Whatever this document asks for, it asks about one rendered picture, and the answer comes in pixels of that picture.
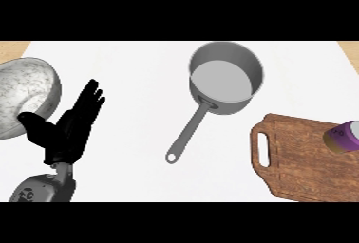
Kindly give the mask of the white marbled bowl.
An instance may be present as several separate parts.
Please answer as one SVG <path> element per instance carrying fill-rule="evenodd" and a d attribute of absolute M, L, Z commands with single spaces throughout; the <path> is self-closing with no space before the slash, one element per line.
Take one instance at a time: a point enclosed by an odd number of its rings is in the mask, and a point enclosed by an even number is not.
<path fill-rule="evenodd" d="M 26 133 L 17 116 L 33 112 L 48 119 L 62 96 L 61 78 L 39 58 L 20 58 L 0 64 L 0 140 Z"/>

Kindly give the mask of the grey metal saucepan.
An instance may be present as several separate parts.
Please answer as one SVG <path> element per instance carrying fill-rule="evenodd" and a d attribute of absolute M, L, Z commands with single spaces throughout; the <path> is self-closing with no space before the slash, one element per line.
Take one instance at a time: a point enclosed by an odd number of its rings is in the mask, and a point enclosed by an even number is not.
<path fill-rule="evenodd" d="M 207 112 L 218 115 L 240 112 L 262 86 L 263 65 L 246 46 L 212 42 L 197 49 L 190 62 L 190 91 L 198 109 L 166 154 L 170 164 L 179 161 Z"/>

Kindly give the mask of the brown wooden cutting board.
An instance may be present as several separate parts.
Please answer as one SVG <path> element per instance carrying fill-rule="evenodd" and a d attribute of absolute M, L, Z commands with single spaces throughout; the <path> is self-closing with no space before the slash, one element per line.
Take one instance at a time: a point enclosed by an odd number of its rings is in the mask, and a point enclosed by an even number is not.
<path fill-rule="evenodd" d="M 266 114 L 252 129 L 252 163 L 272 195 L 297 201 L 359 202 L 359 151 L 336 154 L 323 141 L 337 124 Z"/>

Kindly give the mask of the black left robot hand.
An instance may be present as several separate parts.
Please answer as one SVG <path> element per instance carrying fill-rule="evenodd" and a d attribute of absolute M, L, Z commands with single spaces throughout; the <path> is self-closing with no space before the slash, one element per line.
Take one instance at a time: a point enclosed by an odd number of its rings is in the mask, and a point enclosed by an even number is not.
<path fill-rule="evenodd" d="M 64 113 L 57 123 L 33 112 L 18 114 L 29 141 L 45 149 L 45 164 L 74 164 L 80 160 L 104 102 L 98 81 L 91 80 L 73 109 Z"/>

